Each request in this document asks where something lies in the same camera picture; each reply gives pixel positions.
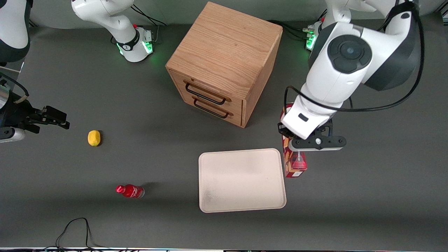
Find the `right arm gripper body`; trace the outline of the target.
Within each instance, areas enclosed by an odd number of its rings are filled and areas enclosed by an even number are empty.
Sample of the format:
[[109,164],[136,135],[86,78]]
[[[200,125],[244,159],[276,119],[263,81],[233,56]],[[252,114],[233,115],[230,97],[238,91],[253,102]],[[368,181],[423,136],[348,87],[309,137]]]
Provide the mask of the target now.
[[12,127],[38,134],[40,126],[34,125],[32,120],[40,119],[39,112],[27,100],[19,104],[8,102],[1,109],[1,128]]

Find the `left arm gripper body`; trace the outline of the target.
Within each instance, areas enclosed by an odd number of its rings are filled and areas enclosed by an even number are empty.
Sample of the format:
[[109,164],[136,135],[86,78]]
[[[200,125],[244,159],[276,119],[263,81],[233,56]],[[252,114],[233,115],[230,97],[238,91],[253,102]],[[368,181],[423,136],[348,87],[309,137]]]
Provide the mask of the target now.
[[292,106],[287,108],[287,112],[281,117],[281,123],[294,135],[307,139],[315,129],[330,120],[336,112],[297,95]]

